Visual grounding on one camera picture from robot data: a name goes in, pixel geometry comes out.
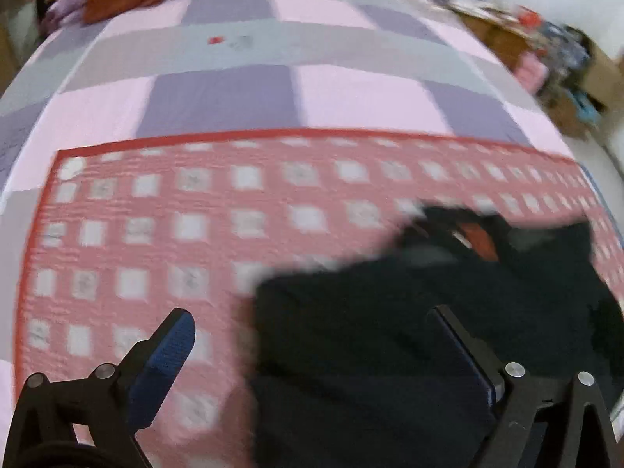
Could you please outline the pink purple checkered bedsheet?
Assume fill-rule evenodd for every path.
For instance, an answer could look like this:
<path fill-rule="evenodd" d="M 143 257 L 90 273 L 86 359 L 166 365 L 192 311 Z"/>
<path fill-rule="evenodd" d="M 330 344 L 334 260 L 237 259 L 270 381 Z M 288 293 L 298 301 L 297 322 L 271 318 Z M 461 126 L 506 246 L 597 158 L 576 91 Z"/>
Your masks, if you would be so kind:
<path fill-rule="evenodd" d="M 9 316 L 46 179 L 64 150 L 224 132 L 381 131 L 567 152 L 454 14 L 424 0 L 169 0 L 65 28 L 1 100 Z"/>

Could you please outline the dark navy coat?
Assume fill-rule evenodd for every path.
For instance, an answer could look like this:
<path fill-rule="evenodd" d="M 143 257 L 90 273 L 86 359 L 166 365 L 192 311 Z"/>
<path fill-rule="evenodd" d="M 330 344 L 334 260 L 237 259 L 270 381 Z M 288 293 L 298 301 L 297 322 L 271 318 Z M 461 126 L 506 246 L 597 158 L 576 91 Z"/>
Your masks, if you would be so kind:
<path fill-rule="evenodd" d="M 512 225 L 428 206 L 373 259 L 274 276 L 254 298 L 259 467 L 465 467 L 493 429 L 431 323 L 446 305 L 502 361 L 623 392 L 623 318 L 587 219 Z"/>

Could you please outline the cardboard box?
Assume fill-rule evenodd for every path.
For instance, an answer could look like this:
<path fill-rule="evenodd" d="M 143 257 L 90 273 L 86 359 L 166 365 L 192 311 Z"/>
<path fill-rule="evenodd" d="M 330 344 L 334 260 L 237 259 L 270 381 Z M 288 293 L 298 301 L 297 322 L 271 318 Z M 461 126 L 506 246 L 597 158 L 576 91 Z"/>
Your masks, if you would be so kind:
<path fill-rule="evenodd" d="M 589 45 L 590 58 L 585 68 L 580 89 L 600 112 L 618 104 L 623 91 L 623 74 L 618 65 L 593 41 Z"/>

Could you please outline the red white patterned mat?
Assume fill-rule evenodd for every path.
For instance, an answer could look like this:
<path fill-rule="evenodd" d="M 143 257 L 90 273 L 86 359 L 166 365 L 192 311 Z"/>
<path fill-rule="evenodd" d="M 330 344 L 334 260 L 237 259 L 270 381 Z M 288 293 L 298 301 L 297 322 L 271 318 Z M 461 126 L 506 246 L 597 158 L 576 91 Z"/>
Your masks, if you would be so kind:
<path fill-rule="evenodd" d="M 156 467 L 246 467 L 235 308 L 273 269 L 373 254 L 424 203 L 588 216 L 594 266 L 622 295 L 622 241 L 567 152 L 351 130 L 126 140 L 55 158 L 21 267 L 15 378 L 85 377 L 184 307 L 195 346 L 138 441 Z"/>

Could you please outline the blue plaid clothes pile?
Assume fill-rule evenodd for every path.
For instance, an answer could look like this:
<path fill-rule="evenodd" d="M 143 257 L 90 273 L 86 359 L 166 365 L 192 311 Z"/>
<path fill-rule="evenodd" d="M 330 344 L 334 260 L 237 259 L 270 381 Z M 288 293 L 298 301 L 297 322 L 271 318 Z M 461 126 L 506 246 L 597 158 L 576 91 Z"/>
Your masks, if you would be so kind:
<path fill-rule="evenodd" d="M 536 45 L 545 52 L 542 62 L 548 67 L 549 76 L 556 75 L 568 89 L 582 80 L 590 66 L 591 40 L 571 25 L 544 21 L 537 29 Z"/>

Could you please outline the wooden side cabinet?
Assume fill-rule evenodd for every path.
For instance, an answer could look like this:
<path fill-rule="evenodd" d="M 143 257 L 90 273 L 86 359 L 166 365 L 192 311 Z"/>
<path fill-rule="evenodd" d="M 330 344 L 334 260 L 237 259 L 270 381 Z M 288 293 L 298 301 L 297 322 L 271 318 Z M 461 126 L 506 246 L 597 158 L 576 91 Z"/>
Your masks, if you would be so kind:
<path fill-rule="evenodd" d="M 510 71 L 530 50 L 529 35 L 510 16 L 462 4 L 450 9 Z"/>

